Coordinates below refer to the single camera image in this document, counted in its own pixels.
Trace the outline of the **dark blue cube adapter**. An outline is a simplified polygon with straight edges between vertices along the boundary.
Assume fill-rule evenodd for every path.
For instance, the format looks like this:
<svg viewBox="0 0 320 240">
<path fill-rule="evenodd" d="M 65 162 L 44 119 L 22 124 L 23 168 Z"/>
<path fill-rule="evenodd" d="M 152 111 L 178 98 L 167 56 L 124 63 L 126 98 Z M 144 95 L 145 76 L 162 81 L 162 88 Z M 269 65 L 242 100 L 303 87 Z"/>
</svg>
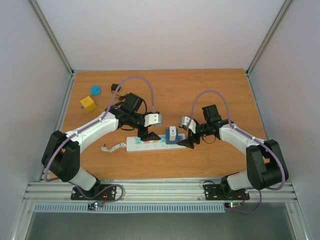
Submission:
<svg viewBox="0 0 320 240">
<path fill-rule="evenodd" d="M 165 143 L 167 145 L 174 145 L 179 141 L 179 133 L 176 126 L 170 126 L 165 131 Z"/>
</svg>

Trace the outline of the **white charger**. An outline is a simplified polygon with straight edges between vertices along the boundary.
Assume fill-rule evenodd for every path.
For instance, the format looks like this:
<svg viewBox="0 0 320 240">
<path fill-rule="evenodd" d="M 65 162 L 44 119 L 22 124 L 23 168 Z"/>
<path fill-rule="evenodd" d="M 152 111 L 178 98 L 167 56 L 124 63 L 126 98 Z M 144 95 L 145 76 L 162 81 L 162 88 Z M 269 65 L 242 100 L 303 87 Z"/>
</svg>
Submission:
<svg viewBox="0 0 320 240">
<path fill-rule="evenodd" d="M 169 140 L 171 142 L 175 141 L 177 137 L 177 128 L 175 126 L 169 127 Z"/>
</svg>

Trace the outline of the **white power strip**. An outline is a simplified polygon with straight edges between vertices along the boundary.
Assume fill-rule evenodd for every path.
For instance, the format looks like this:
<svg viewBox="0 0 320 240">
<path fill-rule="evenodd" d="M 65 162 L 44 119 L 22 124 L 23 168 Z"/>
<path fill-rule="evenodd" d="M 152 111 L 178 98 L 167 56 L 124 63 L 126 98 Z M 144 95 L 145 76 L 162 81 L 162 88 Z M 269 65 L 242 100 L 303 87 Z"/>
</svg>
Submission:
<svg viewBox="0 0 320 240">
<path fill-rule="evenodd" d="M 185 146 L 177 144 L 166 144 L 166 135 L 160 135 L 160 140 L 141 141 L 137 136 L 129 136 L 126 138 L 126 151 L 128 153 L 139 152 L 159 152 L 171 150 L 183 150 Z"/>
</svg>

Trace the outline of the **black power adapter with cable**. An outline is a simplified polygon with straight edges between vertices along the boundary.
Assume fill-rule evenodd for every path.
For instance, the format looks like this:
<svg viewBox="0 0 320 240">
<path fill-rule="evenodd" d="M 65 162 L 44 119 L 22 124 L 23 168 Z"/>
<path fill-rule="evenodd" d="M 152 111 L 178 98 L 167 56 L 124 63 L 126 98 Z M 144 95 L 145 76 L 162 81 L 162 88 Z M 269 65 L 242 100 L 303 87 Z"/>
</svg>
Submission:
<svg viewBox="0 0 320 240">
<path fill-rule="evenodd" d="M 127 96 L 129 95 L 128 93 L 126 94 L 120 94 L 119 92 L 121 91 L 122 87 L 119 86 L 118 84 L 116 83 L 113 83 L 110 87 L 110 90 L 113 94 L 115 94 L 116 96 L 116 100 L 119 100 L 119 101 L 122 101 L 122 100 L 125 100 L 127 98 Z"/>
</svg>

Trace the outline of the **light blue travel adapter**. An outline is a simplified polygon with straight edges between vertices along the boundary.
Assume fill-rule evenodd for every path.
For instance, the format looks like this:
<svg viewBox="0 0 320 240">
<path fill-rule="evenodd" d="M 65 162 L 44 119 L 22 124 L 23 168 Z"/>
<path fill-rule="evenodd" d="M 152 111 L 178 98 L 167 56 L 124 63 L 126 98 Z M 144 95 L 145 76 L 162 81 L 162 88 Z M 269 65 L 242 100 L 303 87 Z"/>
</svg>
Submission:
<svg viewBox="0 0 320 240">
<path fill-rule="evenodd" d="M 99 96 L 101 94 L 101 86 L 93 85 L 90 87 L 90 95 L 91 96 Z"/>
</svg>

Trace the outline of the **yellow cube adapter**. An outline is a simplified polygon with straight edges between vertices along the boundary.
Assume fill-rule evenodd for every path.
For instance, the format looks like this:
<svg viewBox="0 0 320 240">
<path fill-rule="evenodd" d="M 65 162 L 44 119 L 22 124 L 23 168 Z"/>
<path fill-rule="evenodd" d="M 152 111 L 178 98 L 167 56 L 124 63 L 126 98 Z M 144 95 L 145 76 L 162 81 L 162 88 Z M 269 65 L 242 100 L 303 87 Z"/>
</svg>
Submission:
<svg viewBox="0 0 320 240">
<path fill-rule="evenodd" d="M 87 113 L 90 113 L 97 108 L 96 103 L 94 102 L 94 100 L 90 96 L 87 96 L 87 97 L 83 98 L 82 100 L 80 100 L 80 103 L 81 103 L 82 108 Z"/>
</svg>

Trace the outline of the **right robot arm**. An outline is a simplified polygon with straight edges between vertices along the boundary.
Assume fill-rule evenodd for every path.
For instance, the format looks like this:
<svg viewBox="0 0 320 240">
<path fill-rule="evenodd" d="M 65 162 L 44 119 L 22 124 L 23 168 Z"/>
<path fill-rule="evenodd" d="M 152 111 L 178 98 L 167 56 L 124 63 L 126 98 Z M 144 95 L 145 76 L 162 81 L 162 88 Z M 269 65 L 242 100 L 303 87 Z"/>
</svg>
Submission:
<svg viewBox="0 0 320 240">
<path fill-rule="evenodd" d="M 215 136 L 245 155 L 246 171 L 221 179 L 220 191 L 225 198 L 232 198 L 239 190 L 247 188 L 278 191 L 284 187 L 289 172 L 277 141 L 256 138 L 232 121 L 222 119 L 214 104 L 203 107 L 202 113 L 205 119 L 202 124 L 188 116 L 180 119 L 179 126 L 188 131 L 188 136 L 178 145 L 193 149 L 203 137 Z"/>
</svg>

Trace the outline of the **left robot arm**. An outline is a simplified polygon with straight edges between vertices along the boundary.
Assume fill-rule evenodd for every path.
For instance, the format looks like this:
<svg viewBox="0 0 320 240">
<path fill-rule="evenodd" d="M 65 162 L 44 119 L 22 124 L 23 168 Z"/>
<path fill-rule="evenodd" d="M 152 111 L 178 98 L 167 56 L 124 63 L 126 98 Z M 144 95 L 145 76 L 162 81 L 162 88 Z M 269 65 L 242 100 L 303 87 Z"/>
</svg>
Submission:
<svg viewBox="0 0 320 240">
<path fill-rule="evenodd" d="M 52 133 L 41 159 L 44 173 L 51 172 L 56 179 L 74 185 L 85 199 L 96 199 L 104 189 L 97 177 L 81 167 L 81 153 L 101 137 L 123 126 L 136 129 L 143 142 L 160 140 L 160 136 L 150 132 L 149 127 L 160 126 L 162 116 L 156 110 L 139 113 L 144 102 L 143 98 L 129 93 L 124 101 L 111 104 L 85 125 L 66 133 L 59 130 Z"/>
</svg>

